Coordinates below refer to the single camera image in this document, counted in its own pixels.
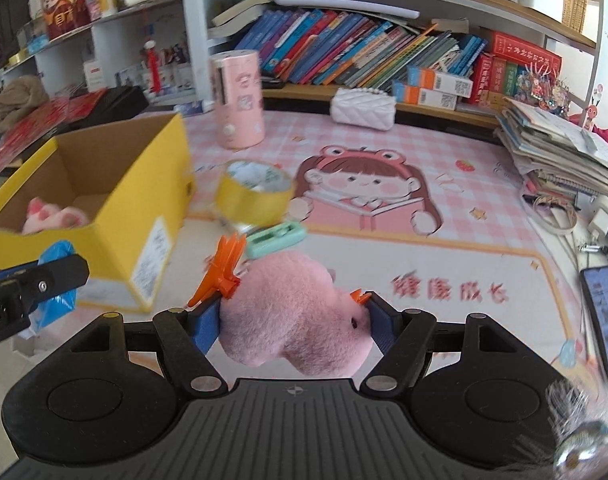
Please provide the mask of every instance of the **brown cloth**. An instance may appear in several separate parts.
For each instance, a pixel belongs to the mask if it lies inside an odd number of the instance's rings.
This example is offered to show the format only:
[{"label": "brown cloth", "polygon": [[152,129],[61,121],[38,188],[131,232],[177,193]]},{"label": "brown cloth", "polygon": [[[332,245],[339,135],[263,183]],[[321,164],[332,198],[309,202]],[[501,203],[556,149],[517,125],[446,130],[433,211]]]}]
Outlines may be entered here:
[{"label": "brown cloth", "polygon": [[13,79],[0,93],[0,133],[5,133],[49,100],[39,77]]}]

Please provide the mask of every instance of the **white quilted purse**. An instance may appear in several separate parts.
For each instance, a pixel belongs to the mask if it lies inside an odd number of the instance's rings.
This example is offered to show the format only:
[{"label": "white quilted purse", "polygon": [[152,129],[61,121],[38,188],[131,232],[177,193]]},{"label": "white quilted purse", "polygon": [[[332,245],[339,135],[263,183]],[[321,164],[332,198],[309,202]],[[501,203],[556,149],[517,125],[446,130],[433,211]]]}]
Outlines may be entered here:
[{"label": "white quilted purse", "polygon": [[395,124],[395,99],[373,88],[340,88],[331,101],[336,123],[390,130]]}]

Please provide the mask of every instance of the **pink stuffed duck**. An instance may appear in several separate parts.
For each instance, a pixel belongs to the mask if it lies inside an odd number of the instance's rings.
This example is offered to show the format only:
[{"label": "pink stuffed duck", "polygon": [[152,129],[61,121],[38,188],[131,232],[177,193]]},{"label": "pink stuffed duck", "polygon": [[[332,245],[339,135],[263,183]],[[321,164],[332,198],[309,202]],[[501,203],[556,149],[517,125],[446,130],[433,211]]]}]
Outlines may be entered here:
[{"label": "pink stuffed duck", "polygon": [[39,198],[33,198],[28,205],[22,234],[30,235],[47,229],[82,227],[89,223],[84,212],[76,207],[61,209],[55,204],[47,204]]},{"label": "pink stuffed duck", "polygon": [[305,254],[282,251],[233,270],[245,238],[222,237],[188,306],[222,293],[219,341],[234,361],[256,367],[286,358],[307,376],[350,377],[372,347],[368,294],[335,288],[328,270]]}]

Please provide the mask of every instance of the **pink bottle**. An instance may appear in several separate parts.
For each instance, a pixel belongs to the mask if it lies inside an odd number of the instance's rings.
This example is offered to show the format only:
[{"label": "pink bottle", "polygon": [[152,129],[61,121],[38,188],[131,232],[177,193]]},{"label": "pink bottle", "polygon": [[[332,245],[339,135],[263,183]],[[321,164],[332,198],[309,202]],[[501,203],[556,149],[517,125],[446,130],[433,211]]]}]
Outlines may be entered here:
[{"label": "pink bottle", "polygon": [[265,136],[259,57],[256,50],[230,50],[210,57],[210,78],[219,123],[217,141],[243,150]]}]

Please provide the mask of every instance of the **roll of masking tape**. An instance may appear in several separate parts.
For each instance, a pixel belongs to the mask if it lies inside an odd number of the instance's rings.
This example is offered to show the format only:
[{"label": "roll of masking tape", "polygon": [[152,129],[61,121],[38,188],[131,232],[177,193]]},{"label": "roll of masking tape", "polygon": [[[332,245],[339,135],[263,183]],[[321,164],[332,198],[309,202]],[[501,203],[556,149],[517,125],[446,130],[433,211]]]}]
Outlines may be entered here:
[{"label": "roll of masking tape", "polygon": [[281,222],[292,197],[293,180],[280,168],[233,160],[219,181],[215,205],[231,223],[270,227]]}]

